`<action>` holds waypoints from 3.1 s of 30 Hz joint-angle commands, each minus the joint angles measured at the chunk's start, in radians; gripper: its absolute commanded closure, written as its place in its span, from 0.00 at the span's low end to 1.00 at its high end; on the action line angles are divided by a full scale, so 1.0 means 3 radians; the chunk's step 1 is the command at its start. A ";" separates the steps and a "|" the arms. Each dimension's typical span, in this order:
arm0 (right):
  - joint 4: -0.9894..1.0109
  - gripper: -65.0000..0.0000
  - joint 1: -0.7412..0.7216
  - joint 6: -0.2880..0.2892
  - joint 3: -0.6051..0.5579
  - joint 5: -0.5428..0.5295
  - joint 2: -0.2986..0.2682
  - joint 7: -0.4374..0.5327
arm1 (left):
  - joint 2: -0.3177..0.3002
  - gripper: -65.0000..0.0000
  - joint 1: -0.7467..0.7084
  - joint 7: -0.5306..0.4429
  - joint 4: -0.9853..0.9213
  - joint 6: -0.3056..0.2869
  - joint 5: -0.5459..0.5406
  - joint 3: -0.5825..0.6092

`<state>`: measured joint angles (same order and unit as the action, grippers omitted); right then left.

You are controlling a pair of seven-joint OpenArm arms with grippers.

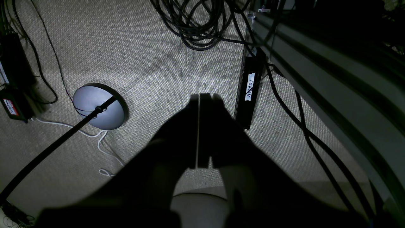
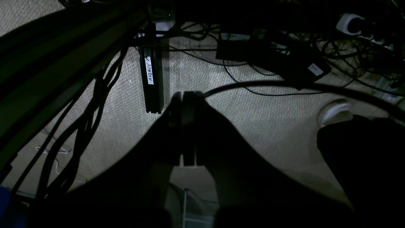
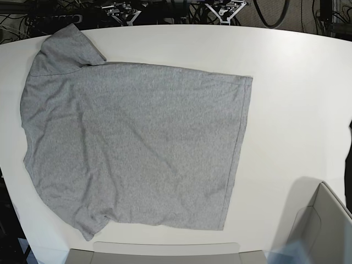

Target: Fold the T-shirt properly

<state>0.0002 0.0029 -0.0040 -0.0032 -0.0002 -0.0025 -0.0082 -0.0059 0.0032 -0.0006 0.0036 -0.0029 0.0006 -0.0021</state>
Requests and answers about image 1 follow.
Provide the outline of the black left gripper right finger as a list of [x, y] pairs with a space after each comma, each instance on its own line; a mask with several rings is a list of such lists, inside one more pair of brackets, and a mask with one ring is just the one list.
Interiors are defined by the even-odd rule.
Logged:
[[366, 228], [295, 183], [233, 120], [218, 94], [200, 94], [198, 166], [212, 159], [229, 205], [226, 228]]

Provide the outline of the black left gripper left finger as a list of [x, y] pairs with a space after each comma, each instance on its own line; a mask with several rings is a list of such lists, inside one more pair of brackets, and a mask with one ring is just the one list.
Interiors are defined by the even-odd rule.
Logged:
[[180, 228], [170, 207], [178, 180], [196, 166], [198, 106], [191, 95], [115, 177], [82, 201], [44, 210], [38, 227]]

